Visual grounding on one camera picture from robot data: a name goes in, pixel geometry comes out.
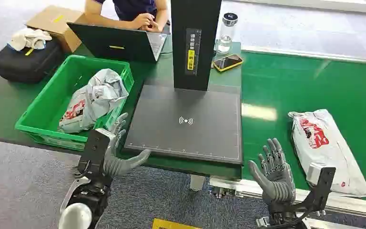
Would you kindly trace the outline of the person's left hand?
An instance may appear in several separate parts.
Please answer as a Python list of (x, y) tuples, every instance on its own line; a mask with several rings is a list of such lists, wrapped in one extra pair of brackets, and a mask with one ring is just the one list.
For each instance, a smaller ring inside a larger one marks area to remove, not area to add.
[(140, 27), (140, 30), (142, 31), (148, 31), (148, 32), (156, 32), (156, 33), (161, 33), (163, 31), (163, 27), (160, 26), (157, 22), (155, 21), (149, 21), (148, 23), (146, 23), (145, 25), (142, 25)]

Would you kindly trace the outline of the person's right hand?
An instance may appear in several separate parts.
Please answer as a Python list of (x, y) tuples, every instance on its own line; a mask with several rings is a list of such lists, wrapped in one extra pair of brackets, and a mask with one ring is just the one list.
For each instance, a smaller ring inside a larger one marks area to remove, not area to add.
[(150, 13), (141, 13), (131, 22), (132, 29), (147, 30), (155, 17)]

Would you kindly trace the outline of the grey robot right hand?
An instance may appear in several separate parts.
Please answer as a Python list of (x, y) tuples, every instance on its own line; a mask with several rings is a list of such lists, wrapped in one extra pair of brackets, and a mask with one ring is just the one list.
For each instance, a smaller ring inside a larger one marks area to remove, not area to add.
[(248, 161), (249, 171), (254, 181), (263, 190), (262, 197), (269, 205), (292, 204), (296, 198), (295, 183), (290, 165), (277, 138), (267, 139), (264, 154), (259, 154), (260, 167)]

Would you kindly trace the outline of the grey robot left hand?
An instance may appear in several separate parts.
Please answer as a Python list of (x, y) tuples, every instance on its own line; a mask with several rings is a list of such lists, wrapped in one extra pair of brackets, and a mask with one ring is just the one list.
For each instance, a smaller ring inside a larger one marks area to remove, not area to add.
[(114, 155), (114, 152), (119, 146), (122, 137), (126, 134), (126, 130), (123, 126), (126, 124), (126, 118), (128, 113), (121, 114), (112, 126), (110, 133), (110, 144), (107, 147), (103, 171), (106, 175), (115, 177), (118, 175), (125, 174), (130, 170), (144, 164), (151, 154), (151, 150), (145, 149), (139, 155), (131, 157), (129, 159), (120, 159)]

